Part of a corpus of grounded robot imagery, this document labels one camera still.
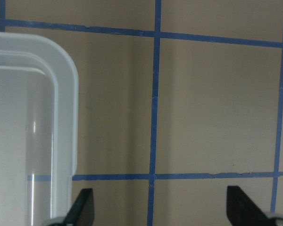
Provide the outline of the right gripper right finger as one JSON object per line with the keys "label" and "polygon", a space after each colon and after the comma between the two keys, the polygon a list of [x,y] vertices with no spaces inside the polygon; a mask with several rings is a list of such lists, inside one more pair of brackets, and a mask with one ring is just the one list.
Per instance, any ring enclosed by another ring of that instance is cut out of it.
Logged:
{"label": "right gripper right finger", "polygon": [[232,226],[270,226],[270,219],[239,186],[228,186],[226,215]]}

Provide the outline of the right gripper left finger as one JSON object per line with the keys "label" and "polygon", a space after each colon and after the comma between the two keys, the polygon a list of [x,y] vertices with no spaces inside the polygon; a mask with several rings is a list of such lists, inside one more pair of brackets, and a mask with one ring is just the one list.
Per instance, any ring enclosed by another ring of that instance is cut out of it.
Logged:
{"label": "right gripper left finger", "polygon": [[93,189],[84,188],[65,217],[66,226],[92,226],[94,222]]}

